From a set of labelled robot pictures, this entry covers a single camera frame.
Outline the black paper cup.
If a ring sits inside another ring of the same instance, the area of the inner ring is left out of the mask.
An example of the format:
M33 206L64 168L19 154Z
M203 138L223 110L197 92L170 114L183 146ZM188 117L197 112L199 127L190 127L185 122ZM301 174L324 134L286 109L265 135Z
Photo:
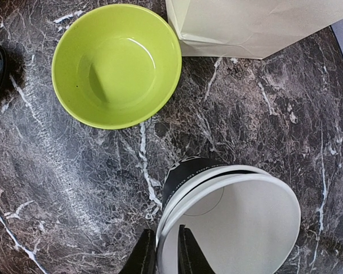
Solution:
M275 273L298 238L293 190L263 174L225 175L191 190L174 207L158 242L158 270L177 273L177 238L190 229L215 273Z

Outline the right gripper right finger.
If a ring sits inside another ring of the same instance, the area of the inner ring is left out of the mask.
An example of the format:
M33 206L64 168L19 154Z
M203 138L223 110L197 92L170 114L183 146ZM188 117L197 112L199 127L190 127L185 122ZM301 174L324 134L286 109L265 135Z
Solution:
M214 274L192 231L185 225L178 229L178 273Z

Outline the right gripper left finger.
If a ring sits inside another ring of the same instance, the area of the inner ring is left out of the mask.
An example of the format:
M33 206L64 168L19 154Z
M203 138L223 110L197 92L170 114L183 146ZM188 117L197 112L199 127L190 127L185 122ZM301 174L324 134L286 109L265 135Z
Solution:
M123 266L122 273L154 274L155 261L155 232L145 229Z

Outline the lower stacked black cup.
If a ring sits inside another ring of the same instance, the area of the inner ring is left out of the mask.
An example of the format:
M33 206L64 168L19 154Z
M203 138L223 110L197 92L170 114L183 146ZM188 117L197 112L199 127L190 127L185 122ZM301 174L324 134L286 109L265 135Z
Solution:
M162 218L166 218L176 204L194 187L220 174L269 173L247 165L231 165L197 156L184 158L168 170L162 190Z

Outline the green bowl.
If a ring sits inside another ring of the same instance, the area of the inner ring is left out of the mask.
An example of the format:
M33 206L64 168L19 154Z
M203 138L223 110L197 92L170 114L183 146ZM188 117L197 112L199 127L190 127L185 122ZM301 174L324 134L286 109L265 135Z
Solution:
M147 8L117 3L86 13L65 31L51 77L73 118L119 130L156 114L175 92L181 69L171 26Z

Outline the cream paper carry bag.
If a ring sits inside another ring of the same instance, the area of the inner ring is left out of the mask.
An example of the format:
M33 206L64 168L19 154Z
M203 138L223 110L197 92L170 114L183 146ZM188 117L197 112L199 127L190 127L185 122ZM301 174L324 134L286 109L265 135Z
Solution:
M343 19L343 1L166 1L185 57L264 59Z

